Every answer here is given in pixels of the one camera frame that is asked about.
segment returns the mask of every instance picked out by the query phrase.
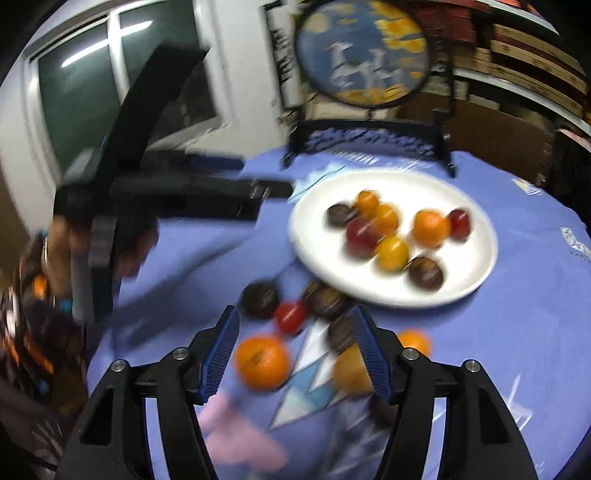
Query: window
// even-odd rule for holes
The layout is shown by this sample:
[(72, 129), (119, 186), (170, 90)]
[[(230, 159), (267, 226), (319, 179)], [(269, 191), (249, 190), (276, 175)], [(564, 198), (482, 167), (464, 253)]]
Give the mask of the window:
[[(192, 0), (154, 0), (106, 12), (33, 60), (45, 131), (64, 172), (87, 148), (108, 135), (129, 87), (162, 42), (197, 48)], [(164, 110), (152, 141), (174, 143), (218, 127), (204, 64), (195, 68), (180, 97)]]
[(39, 87), (47, 132), (62, 171), (87, 147), (100, 147), (119, 111), (108, 48), (69, 59), (107, 40), (106, 21), (39, 58)]

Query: colorful clothing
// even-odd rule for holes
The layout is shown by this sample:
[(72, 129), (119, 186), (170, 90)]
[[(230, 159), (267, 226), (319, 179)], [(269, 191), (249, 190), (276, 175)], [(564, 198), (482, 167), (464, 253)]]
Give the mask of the colorful clothing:
[(83, 332), (42, 272), (44, 241), (31, 240), (0, 297), (0, 427), (32, 463), (55, 465), (87, 400), (86, 364)]

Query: tomato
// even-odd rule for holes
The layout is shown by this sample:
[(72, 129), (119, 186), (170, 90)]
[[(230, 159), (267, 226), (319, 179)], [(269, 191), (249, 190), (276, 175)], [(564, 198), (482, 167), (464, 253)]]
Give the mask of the tomato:
[(300, 332), (308, 318), (308, 311), (301, 301), (283, 301), (277, 307), (273, 318), (282, 333), (295, 335)]
[(400, 219), (391, 205), (382, 203), (374, 210), (374, 230), (381, 236), (393, 235), (398, 230)]
[(357, 208), (359, 213), (365, 218), (371, 218), (374, 215), (374, 211), (378, 208), (379, 197), (375, 192), (370, 190), (364, 190), (359, 192), (355, 199), (354, 207)]
[(450, 236), (454, 240), (459, 240), (461, 242), (465, 241), (470, 236), (472, 230), (470, 215), (468, 212), (458, 208), (451, 211), (450, 214), (447, 215), (447, 218), (449, 218), (452, 223), (452, 232)]
[(372, 258), (379, 238), (370, 223), (357, 217), (347, 225), (347, 251), (356, 258)]
[(396, 235), (384, 238), (376, 248), (378, 254), (378, 265), (386, 272), (399, 272), (406, 264), (410, 253), (408, 245)]

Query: ceiling light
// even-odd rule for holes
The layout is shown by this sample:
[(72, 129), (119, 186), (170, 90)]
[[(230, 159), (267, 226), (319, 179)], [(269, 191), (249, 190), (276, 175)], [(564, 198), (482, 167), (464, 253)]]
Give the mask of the ceiling light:
[[(152, 24), (152, 20), (148, 20), (147, 22), (138, 23), (136, 25), (130, 25), (129, 27), (125, 27), (125, 28), (122, 28), (121, 30), (119, 30), (119, 36), (124, 37), (126, 35), (131, 34), (131, 33), (139, 32), (140, 30), (144, 30), (144, 29), (148, 28), (151, 24)], [(76, 60), (80, 60), (80, 59), (86, 57), (87, 55), (90, 55), (91, 53), (96, 52), (97, 50), (105, 48), (108, 45), (109, 45), (109, 40), (106, 39), (106, 40), (101, 40), (100, 42), (97, 42), (94, 45), (91, 45), (90, 47), (85, 48), (84, 50), (80, 50), (78, 53), (74, 53), (74, 55), (72, 55), (64, 63), (62, 63), (61, 68), (67, 67), (68, 65), (71, 65), (72, 63), (74, 63)]]

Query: screw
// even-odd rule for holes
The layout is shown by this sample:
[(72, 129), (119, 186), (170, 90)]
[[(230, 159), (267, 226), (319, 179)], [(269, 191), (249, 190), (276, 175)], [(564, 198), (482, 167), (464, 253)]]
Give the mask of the screw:
[(416, 360), (418, 358), (418, 352), (414, 348), (405, 348), (402, 351), (402, 356), (406, 360)]
[(115, 360), (111, 364), (111, 370), (113, 372), (121, 372), (122, 370), (125, 370), (125, 360)]
[(475, 374), (480, 371), (480, 364), (476, 360), (468, 360), (466, 362), (466, 368)]
[(174, 352), (173, 352), (173, 358), (175, 360), (185, 360), (187, 357), (189, 356), (189, 350), (187, 350), (185, 347), (181, 347), (181, 348), (177, 348)]

